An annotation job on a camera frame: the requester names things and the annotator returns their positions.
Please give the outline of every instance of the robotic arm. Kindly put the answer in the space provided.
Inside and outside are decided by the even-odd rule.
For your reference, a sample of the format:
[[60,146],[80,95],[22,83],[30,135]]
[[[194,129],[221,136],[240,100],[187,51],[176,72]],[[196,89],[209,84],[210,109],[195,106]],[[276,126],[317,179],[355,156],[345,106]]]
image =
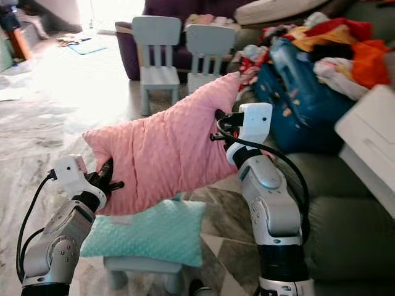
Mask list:
[[[298,204],[288,194],[284,174],[260,149],[277,154],[289,164],[291,161],[269,147],[256,144],[263,143],[268,136],[272,106],[246,104],[240,106],[239,111],[225,115],[218,110],[220,134],[210,138],[212,141],[225,140],[227,159],[239,170],[242,195],[249,206],[260,255],[261,277],[257,293],[261,296],[314,296],[314,282],[304,262]],[[293,163],[292,168],[301,175]]]
[[[212,141],[225,140],[227,159],[238,167],[242,194],[246,199],[260,255],[261,277],[256,295],[314,296],[314,282],[309,278],[302,248],[302,205],[288,194],[286,179],[261,150],[285,160],[307,186],[298,168],[279,152],[261,144],[268,135],[272,106],[266,103],[245,104],[239,113],[215,114],[219,133]],[[80,247],[95,219],[95,211],[106,203],[106,195],[123,187],[109,184],[112,159],[100,173],[86,173],[80,156],[60,159],[50,174],[69,191],[65,202],[44,228],[39,241],[26,256],[17,252],[18,276],[23,296],[68,295]],[[19,238],[19,249],[22,235]]]
[[58,160],[51,173],[68,191],[71,200],[53,215],[39,241],[22,254],[19,266],[23,278],[22,295],[68,295],[80,247],[89,234],[95,211],[106,204],[106,194],[123,187],[109,184],[112,159],[99,174],[86,173],[83,159],[77,155]]

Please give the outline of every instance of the white pillow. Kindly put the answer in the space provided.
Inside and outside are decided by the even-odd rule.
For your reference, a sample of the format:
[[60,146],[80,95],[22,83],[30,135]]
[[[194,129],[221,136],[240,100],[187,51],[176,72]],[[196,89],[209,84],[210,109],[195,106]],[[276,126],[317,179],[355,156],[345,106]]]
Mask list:
[[300,14],[329,0],[258,0],[236,9],[240,25],[271,22]]

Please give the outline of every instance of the blue bag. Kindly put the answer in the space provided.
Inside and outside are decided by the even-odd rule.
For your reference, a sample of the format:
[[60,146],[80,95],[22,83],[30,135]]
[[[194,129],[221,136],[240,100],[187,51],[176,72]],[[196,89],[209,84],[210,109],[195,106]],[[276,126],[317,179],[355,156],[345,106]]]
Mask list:
[[343,142],[334,125],[354,102],[319,83],[314,65],[289,40],[280,38],[270,55],[273,65],[262,66],[256,93],[273,104],[271,127],[280,150],[337,153]]

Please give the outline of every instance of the pink cushion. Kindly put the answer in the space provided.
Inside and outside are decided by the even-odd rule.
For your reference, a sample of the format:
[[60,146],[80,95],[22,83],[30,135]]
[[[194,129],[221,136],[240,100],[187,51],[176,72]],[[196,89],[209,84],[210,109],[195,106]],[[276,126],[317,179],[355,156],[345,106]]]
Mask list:
[[114,159],[114,191],[100,214],[127,215],[155,206],[177,192],[212,184],[236,172],[227,162],[214,113],[230,113],[238,92],[238,73],[204,85],[166,111],[122,125],[84,133],[98,170]]

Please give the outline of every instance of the wall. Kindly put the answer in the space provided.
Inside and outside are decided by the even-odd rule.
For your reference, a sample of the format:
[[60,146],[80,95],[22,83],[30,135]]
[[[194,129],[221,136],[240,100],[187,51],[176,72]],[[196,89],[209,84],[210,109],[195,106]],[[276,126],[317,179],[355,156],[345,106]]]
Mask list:
[[79,2],[81,0],[36,0],[38,4],[70,25],[81,25]]

